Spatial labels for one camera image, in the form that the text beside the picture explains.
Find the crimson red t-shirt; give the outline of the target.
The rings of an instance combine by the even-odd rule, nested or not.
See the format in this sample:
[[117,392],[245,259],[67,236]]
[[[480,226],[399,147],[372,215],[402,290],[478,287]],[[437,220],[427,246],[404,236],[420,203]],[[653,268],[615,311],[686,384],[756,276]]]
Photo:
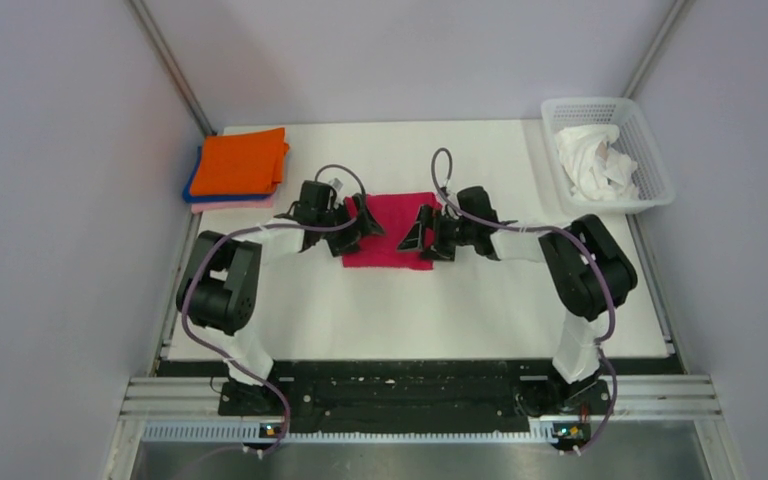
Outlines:
[[344,268],[394,268],[431,271],[433,261],[420,257],[419,252],[399,252],[399,243],[413,227],[419,209],[429,205],[440,207],[431,192],[369,195],[368,210],[383,228],[383,236],[367,236],[360,240],[360,250],[342,257]]

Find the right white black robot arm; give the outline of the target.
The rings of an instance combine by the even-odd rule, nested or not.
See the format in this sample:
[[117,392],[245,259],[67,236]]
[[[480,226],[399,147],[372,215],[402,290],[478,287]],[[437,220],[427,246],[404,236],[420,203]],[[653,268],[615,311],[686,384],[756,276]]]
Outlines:
[[421,206],[397,250],[452,262],[460,247],[491,261],[546,265],[566,309],[546,397],[554,409],[574,411],[598,379],[601,345],[616,328],[618,307],[637,286],[627,255],[595,215],[580,217],[565,228],[502,222],[481,186],[458,192],[442,207]]

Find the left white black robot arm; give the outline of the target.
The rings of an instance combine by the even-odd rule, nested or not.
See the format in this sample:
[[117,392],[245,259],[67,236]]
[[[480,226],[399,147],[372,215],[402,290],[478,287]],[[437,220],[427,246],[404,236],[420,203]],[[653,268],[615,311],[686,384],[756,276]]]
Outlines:
[[274,361],[247,329],[262,267],[320,241],[334,257],[357,252],[363,238],[385,233],[368,203],[366,190],[341,200],[334,183],[308,180],[285,213],[230,233],[197,235],[176,293],[181,326],[190,340],[220,356],[255,412],[274,410],[281,397],[268,378]]

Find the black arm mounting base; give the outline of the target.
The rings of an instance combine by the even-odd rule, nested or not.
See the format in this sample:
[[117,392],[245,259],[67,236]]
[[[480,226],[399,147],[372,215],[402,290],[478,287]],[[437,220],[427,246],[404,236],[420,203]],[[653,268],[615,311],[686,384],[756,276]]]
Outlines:
[[542,415],[585,418],[607,410],[607,371],[566,385],[547,360],[277,362],[270,387],[230,378],[220,361],[163,360],[161,378],[207,377],[222,417],[269,418],[276,436],[290,414],[292,434],[519,433]]

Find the folded pink t-shirt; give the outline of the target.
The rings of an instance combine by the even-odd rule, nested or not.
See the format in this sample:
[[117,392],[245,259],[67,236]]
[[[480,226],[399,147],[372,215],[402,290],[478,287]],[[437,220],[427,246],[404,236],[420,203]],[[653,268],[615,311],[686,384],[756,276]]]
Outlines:
[[274,205],[274,197],[267,196],[262,199],[249,200],[225,200],[212,202],[199,202],[190,205],[190,211],[193,214],[227,209],[269,209]]

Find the folded blue t-shirt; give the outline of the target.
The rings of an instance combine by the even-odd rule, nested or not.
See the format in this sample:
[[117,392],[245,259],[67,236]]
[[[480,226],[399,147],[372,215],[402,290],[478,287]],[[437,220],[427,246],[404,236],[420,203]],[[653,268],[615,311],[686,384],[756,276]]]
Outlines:
[[198,173],[202,158],[202,148],[199,147],[196,153],[196,161],[189,174],[187,182],[185,183],[181,196],[186,203],[198,204],[198,203],[211,203],[211,202],[230,202],[230,201],[260,201],[266,200],[272,197],[271,194],[218,194],[218,195],[194,195],[191,193],[191,187],[194,182],[195,176]]

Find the folded orange t-shirt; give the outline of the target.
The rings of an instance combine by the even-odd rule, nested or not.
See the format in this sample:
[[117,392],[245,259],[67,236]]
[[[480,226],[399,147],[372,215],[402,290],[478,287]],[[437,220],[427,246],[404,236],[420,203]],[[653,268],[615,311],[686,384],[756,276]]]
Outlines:
[[184,193],[195,198],[270,195],[284,181],[283,127],[208,137]]

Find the crumpled white t-shirt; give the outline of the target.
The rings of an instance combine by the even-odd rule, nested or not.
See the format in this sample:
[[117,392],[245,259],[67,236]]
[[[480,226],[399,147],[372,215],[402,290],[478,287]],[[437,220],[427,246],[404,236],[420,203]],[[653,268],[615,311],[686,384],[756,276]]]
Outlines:
[[639,199],[633,181],[638,163],[613,144],[620,129],[613,124],[567,127],[554,134],[559,163],[570,180],[570,193],[581,201]]

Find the white plastic laundry basket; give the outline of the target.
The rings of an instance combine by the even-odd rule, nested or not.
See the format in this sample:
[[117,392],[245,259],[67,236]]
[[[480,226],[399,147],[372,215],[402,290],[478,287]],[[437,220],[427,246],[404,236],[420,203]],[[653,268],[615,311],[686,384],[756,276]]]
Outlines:
[[[570,213],[636,214],[666,206],[676,198],[675,188],[661,158],[660,149],[639,106],[627,98],[568,97],[546,100],[541,105],[544,138],[549,165],[563,208]],[[631,201],[581,201],[570,193],[572,186],[564,173],[554,134],[567,127],[613,124],[620,129],[613,147],[638,163],[633,181],[639,199]]]

